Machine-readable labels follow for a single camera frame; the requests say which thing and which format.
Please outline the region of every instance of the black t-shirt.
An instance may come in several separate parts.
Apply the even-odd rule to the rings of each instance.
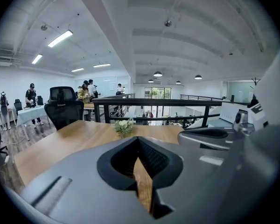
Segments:
[[[34,103],[34,105],[30,105],[30,103],[26,103],[27,107],[34,107],[34,106],[36,106],[35,97],[36,97],[36,91],[35,90],[31,91],[29,89],[29,90],[26,91],[26,98],[28,100],[33,100],[33,103]]]

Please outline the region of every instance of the handrail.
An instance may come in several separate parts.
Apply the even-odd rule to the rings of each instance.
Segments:
[[[181,100],[181,99],[145,99],[145,98],[97,98],[93,99],[94,109],[95,109],[95,119],[96,122],[100,122],[99,115],[99,106],[104,105],[104,114],[105,114],[105,122],[110,123],[110,120],[125,120],[128,118],[125,117],[110,117],[109,105],[119,105],[122,109],[122,106],[205,106],[205,111],[203,116],[189,116],[189,117],[160,117],[160,118],[134,118],[134,120],[183,120],[184,122],[187,119],[199,119],[203,118],[202,127],[206,127],[207,118],[219,116],[209,115],[211,106],[221,106],[222,103],[233,103],[227,101],[214,101],[214,100]],[[247,105],[247,103],[238,103],[234,102],[233,104]]]
[[[182,99],[182,97],[184,97],[184,98],[187,98],[187,100],[189,100],[189,97],[193,97],[193,98],[195,98],[195,97],[197,97],[197,100],[199,100],[199,98],[202,98],[202,100],[206,100],[206,99],[203,99],[203,98],[209,98],[210,100],[213,100],[213,99],[216,99],[216,100],[223,100],[222,98],[215,98],[215,97],[208,97],[208,96],[198,96],[198,95],[181,95],[181,99]]]
[[[130,93],[130,94],[122,94],[122,95],[115,95],[115,96],[108,96],[108,97],[103,97],[105,98],[123,98],[123,97],[127,97],[127,96],[131,96],[131,98],[135,97],[135,93]]]

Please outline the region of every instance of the fluorescent light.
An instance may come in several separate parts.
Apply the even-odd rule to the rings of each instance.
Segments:
[[[93,67],[101,67],[101,66],[108,66],[110,64],[102,64],[102,65],[94,65]]]
[[[67,32],[65,32],[62,35],[60,35],[59,37],[57,37],[48,46],[49,47],[54,47],[56,44],[58,44],[59,42],[63,41],[65,38],[68,38],[71,35],[73,35],[73,33],[70,30],[68,30]]]
[[[37,57],[33,60],[32,64],[35,64],[38,62],[39,59],[41,59],[42,55],[38,54]]]
[[[71,72],[76,72],[76,71],[79,71],[79,70],[84,70],[84,68],[79,68],[79,69],[76,69],[76,70],[72,70]]]

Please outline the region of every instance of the black metal railing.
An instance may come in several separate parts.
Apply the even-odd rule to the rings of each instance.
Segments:
[[[116,99],[119,99],[119,98],[123,98],[123,99],[128,99],[128,98],[134,98],[135,97],[135,93],[130,93],[130,94],[122,94],[122,95],[116,95],[116,96],[108,96],[108,97],[104,97],[103,99],[105,98],[116,98]],[[96,120],[97,120],[97,116],[98,116],[98,119],[100,120],[100,117],[102,117],[103,115],[105,115],[105,112],[108,111],[108,114],[110,116],[110,110],[115,110],[115,112],[113,113],[114,116],[121,116],[121,117],[124,117],[124,115],[126,114],[126,112],[129,111],[129,106],[125,106],[125,105],[111,105],[111,106],[108,106],[108,109],[105,108],[104,106],[104,112],[103,113],[100,113],[99,111],[99,105],[95,105],[95,102],[94,103],[94,113],[95,113],[95,117],[96,117]]]
[[[208,97],[208,96],[198,96],[198,95],[181,95],[183,100],[205,100],[205,101],[221,101],[222,98]]]
[[[93,99],[95,108],[95,120],[100,122],[99,106],[104,106],[105,122],[110,123],[111,120],[127,120],[128,117],[116,117],[115,115],[110,116],[109,106],[205,106],[204,115],[202,116],[187,116],[187,117],[159,117],[159,118],[149,118],[149,117],[135,117],[135,121],[155,121],[155,120],[186,120],[191,119],[203,119],[202,127],[206,127],[208,117],[216,117],[220,114],[209,115],[211,106],[221,106],[223,101],[214,100],[180,100],[180,99],[143,99],[143,98],[97,98]]]

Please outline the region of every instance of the doorway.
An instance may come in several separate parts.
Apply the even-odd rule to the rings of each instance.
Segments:
[[[145,87],[144,98],[146,99],[171,99],[171,88],[163,87]],[[145,106],[145,114],[147,111],[152,112],[154,117],[169,116],[169,106]]]

